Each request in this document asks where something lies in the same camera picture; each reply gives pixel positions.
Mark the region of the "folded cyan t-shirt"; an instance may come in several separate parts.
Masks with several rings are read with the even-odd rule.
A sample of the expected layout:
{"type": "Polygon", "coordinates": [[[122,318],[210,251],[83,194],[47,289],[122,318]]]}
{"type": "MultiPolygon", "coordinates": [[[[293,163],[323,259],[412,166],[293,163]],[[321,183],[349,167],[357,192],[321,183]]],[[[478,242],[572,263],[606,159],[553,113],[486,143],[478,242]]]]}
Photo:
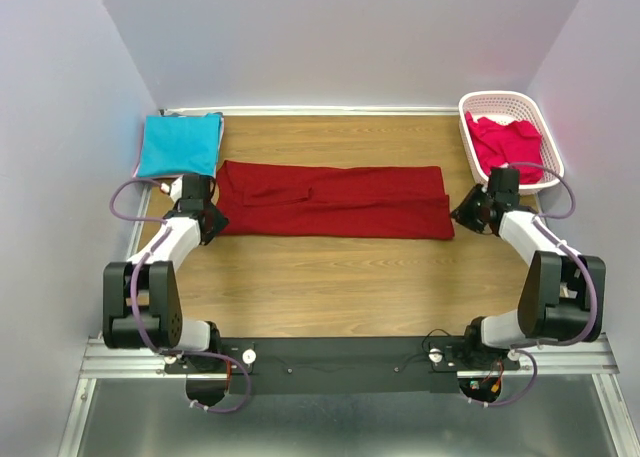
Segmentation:
{"type": "Polygon", "coordinates": [[[174,149],[189,152],[217,151],[218,164],[223,134],[224,117],[220,113],[209,113],[203,116],[147,116],[137,165],[143,151],[174,149]]]}

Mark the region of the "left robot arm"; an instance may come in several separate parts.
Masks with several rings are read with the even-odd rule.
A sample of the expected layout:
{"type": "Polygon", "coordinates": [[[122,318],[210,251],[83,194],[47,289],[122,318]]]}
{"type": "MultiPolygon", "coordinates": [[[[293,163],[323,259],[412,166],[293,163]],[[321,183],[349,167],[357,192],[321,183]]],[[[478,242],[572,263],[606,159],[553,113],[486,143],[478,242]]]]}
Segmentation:
{"type": "Polygon", "coordinates": [[[183,316],[177,271],[195,249],[206,246],[229,224],[214,205],[216,180],[202,174],[185,174],[168,185],[150,178],[134,178],[122,184],[154,186],[169,196],[173,205],[161,217],[128,216],[110,211],[119,219],[153,222],[156,234],[125,261],[111,262],[103,271],[102,334],[110,349],[149,349],[176,360],[187,357],[201,372],[214,370],[220,362],[233,366],[222,353],[219,330],[211,321],[183,316]]]}

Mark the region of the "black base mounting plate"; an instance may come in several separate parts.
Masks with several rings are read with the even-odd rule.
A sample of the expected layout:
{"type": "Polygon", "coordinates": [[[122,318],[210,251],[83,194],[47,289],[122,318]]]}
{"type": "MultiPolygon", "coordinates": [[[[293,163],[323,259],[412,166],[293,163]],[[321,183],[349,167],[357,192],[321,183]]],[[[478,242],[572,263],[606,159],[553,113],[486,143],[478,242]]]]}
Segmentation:
{"type": "Polygon", "coordinates": [[[503,349],[462,336],[224,338],[222,350],[243,366],[254,395],[388,392],[458,393],[461,378],[520,365],[503,349]]]}

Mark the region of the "dark red t-shirt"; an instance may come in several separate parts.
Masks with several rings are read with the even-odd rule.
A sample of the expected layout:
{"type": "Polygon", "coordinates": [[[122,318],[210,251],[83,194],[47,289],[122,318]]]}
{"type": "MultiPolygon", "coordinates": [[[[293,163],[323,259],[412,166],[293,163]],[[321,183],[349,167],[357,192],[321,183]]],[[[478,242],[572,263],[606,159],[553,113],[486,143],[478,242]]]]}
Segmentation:
{"type": "Polygon", "coordinates": [[[228,235],[451,240],[442,172],[227,160],[217,172],[228,235]]]}

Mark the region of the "pink plastic laundry basket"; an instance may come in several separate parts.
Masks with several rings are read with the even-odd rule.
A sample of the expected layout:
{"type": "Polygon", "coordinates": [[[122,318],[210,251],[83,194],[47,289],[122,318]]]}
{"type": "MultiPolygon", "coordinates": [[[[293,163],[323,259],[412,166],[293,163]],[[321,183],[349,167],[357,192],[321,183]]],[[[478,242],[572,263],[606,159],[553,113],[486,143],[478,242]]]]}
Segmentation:
{"type": "Polygon", "coordinates": [[[559,184],[564,164],[537,104],[504,90],[465,94],[459,128],[473,180],[486,184],[490,170],[521,163],[520,192],[533,195],[559,184]]]}

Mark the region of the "magenta t-shirt in basket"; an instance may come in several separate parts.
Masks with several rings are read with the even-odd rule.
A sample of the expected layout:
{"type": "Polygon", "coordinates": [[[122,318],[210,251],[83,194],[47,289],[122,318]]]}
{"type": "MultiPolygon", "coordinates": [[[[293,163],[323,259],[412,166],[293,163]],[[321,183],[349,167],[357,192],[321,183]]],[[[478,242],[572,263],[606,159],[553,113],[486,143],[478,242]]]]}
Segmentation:
{"type": "Polygon", "coordinates": [[[542,136],[530,122],[516,120],[503,125],[486,117],[475,118],[470,112],[465,113],[465,122],[486,175],[493,167],[512,163],[542,164],[542,136]]]}

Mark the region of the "aluminium table edge rail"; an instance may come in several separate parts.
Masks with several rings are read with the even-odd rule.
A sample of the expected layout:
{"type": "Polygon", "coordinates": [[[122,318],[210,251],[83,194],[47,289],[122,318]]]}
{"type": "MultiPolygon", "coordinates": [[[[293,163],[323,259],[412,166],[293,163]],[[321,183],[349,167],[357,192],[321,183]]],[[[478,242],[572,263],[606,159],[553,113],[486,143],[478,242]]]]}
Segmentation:
{"type": "Polygon", "coordinates": [[[449,116],[457,115],[457,106],[315,106],[315,105],[274,105],[274,106],[219,106],[163,108],[160,115],[177,114],[202,116],[221,113],[237,117],[275,116],[449,116]]]}

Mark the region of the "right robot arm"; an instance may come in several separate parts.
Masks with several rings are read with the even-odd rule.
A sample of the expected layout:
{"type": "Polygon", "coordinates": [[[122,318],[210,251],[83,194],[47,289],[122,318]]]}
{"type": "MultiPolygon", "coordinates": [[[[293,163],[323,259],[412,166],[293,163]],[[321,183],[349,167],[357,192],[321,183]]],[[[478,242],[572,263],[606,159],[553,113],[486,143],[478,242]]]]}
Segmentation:
{"type": "Polygon", "coordinates": [[[520,203],[523,166],[492,168],[488,182],[475,185],[451,212],[473,232],[490,230],[528,265],[517,308],[477,317],[466,327],[460,356],[474,369],[498,353],[591,343],[602,332],[606,264],[571,247],[547,227],[545,215],[520,203]]]}

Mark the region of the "front aluminium rail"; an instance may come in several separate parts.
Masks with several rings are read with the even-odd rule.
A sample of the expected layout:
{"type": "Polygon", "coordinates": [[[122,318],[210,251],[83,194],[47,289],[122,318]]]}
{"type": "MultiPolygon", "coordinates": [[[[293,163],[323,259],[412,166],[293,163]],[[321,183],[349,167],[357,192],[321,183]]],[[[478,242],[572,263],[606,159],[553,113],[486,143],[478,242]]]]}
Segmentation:
{"type": "MultiPolygon", "coordinates": [[[[606,336],[593,343],[572,347],[544,346],[528,351],[534,356],[540,376],[619,372],[606,336]]],[[[180,378],[188,373],[184,364],[170,365],[148,349],[112,350],[101,339],[88,341],[79,371],[82,379],[180,378]]]]}

